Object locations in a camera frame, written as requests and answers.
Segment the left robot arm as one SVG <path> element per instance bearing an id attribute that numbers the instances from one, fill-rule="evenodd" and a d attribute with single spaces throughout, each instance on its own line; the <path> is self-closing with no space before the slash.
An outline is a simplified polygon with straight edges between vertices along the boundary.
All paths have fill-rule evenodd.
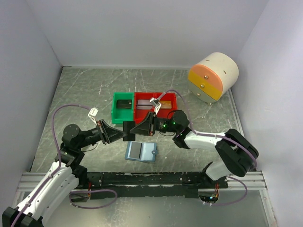
<path id="1" fill-rule="evenodd" d="M 109 144 L 126 133 L 107 125 L 103 120 L 96 127 L 82 131 L 78 125 L 65 127 L 62 143 L 55 161 L 35 189 L 15 208 L 7 207 L 2 214 L 4 227 L 42 227 L 61 202 L 74 189 L 87 186 L 87 169 L 80 165 L 82 148 L 101 141 Z"/>

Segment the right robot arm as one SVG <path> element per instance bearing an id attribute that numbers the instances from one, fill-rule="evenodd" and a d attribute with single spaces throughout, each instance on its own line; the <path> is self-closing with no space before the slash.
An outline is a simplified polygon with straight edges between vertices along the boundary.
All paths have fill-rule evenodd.
<path id="1" fill-rule="evenodd" d="M 196 131 L 182 110 L 173 111 L 167 118 L 159 118 L 149 111 L 141 123 L 129 130 L 131 134 L 142 136 L 153 136 L 156 131 L 174 133 L 173 141 L 179 148 L 201 148 L 218 153 L 220 160 L 208 164 L 201 176 L 201 184 L 206 188 L 213 187 L 222 177 L 244 177 L 257 165 L 257 149 L 236 129 L 223 133 Z"/>

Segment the black card from holder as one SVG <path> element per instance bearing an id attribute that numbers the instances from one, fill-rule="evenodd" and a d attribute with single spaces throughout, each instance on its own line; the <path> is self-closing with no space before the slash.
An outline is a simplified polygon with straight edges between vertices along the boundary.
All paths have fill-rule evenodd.
<path id="1" fill-rule="evenodd" d="M 131 133 L 130 130 L 135 127 L 135 121 L 124 121 L 123 122 L 123 132 L 125 136 L 123 141 L 135 141 L 135 134 Z"/>

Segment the blue card holder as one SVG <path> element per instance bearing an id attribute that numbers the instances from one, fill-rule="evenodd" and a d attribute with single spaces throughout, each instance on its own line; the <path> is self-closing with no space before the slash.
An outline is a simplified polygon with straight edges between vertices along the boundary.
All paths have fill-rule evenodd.
<path id="1" fill-rule="evenodd" d="M 127 148 L 126 148 L 126 152 L 125 152 L 125 160 L 139 161 L 139 162 L 155 162 L 156 156 L 159 153 L 158 150 L 157 150 L 157 143 L 155 143 L 155 142 L 139 142 L 139 143 L 142 143 L 140 159 L 129 157 L 129 151 L 130 151 L 131 143 L 132 143 L 132 141 L 129 141 L 127 143 Z"/>

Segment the green plastic bin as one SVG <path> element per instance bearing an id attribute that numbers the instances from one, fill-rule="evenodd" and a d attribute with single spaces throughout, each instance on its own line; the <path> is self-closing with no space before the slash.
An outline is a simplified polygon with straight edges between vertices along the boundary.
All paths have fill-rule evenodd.
<path id="1" fill-rule="evenodd" d="M 117 109 L 116 102 L 119 99 L 131 99 L 131 109 Z M 124 121 L 134 120 L 134 92 L 114 92 L 111 108 L 111 122 L 113 124 L 122 124 Z"/>

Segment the red plastic bin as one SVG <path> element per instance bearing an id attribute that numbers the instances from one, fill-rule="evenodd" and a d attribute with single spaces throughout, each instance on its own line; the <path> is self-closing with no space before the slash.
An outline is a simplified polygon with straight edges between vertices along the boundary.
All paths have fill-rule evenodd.
<path id="1" fill-rule="evenodd" d="M 157 113 L 157 116 L 160 118 L 167 118 L 169 113 L 173 110 L 177 110 L 177 97 L 175 93 L 166 93 L 161 99 L 161 108 Z"/>
<path id="2" fill-rule="evenodd" d="M 150 99 L 156 96 L 156 92 L 134 93 L 134 121 L 136 124 L 140 123 L 153 108 Z"/>

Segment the round drawer cabinet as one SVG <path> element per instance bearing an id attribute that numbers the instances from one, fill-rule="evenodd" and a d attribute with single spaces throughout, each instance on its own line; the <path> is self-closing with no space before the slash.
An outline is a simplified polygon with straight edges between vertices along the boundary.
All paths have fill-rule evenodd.
<path id="1" fill-rule="evenodd" d="M 237 81 L 236 62 L 221 52 L 214 52 L 195 64 L 188 73 L 189 90 L 200 100 L 217 102 Z"/>

